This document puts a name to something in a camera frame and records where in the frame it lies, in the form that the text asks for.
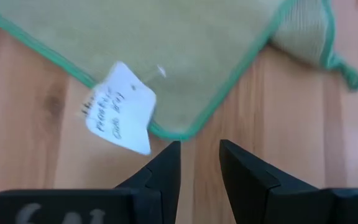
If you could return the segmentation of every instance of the textured fabric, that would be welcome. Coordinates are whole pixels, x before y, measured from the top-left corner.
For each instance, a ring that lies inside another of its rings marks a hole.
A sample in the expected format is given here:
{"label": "textured fabric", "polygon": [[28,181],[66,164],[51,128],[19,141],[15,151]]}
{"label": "textured fabric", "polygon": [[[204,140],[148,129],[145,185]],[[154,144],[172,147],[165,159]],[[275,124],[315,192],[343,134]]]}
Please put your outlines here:
{"label": "textured fabric", "polygon": [[[123,61],[157,95],[150,129],[163,138],[187,139],[271,36],[295,57],[357,77],[333,54],[334,22],[325,3],[0,0],[0,26],[88,87]],[[351,83],[358,88],[357,78]]]}

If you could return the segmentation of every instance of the green mat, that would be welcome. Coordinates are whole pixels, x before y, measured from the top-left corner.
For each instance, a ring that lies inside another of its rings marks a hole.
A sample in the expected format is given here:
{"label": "green mat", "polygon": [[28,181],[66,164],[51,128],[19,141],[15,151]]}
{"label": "green mat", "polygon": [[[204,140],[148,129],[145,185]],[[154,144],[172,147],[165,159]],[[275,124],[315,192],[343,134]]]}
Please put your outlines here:
{"label": "green mat", "polygon": [[90,88],[126,63],[157,95],[161,138],[194,136],[269,40],[358,90],[327,0],[0,0],[0,27]]}

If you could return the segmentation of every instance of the wooden floor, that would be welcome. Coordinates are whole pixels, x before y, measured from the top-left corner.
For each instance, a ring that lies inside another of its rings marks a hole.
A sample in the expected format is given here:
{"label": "wooden floor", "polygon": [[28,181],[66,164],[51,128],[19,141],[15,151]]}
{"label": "wooden floor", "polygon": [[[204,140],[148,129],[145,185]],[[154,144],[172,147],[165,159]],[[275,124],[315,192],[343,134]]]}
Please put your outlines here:
{"label": "wooden floor", "polygon": [[[336,48],[358,68],[358,0],[334,5]],[[112,188],[151,160],[85,128],[75,114],[88,91],[0,29],[0,190]],[[169,143],[150,137],[153,156]],[[317,187],[358,187],[358,93],[270,47],[183,143],[177,223],[234,223],[223,138]]]}

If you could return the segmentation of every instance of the white tag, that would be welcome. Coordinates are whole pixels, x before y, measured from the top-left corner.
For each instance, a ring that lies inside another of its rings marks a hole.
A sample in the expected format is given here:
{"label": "white tag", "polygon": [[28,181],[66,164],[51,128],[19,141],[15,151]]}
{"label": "white tag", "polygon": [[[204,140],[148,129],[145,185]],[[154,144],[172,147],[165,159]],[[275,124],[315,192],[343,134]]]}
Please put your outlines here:
{"label": "white tag", "polygon": [[95,91],[86,125],[107,141],[148,155],[151,150],[147,126],[155,103],[155,93],[124,63],[117,62]]}

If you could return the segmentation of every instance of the black object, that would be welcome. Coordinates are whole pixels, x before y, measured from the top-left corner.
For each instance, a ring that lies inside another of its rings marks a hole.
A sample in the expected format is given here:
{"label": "black object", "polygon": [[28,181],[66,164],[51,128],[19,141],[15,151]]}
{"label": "black object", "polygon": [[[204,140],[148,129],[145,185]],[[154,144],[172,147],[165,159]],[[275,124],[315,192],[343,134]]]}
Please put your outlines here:
{"label": "black object", "polygon": [[10,190],[0,193],[0,224],[175,223],[180,143],[173,142],[112,190]]}
{"label": "black object", "polygon": [[358,189],[318,190],[228,140],[219,159],[237,224],[358,223]]}

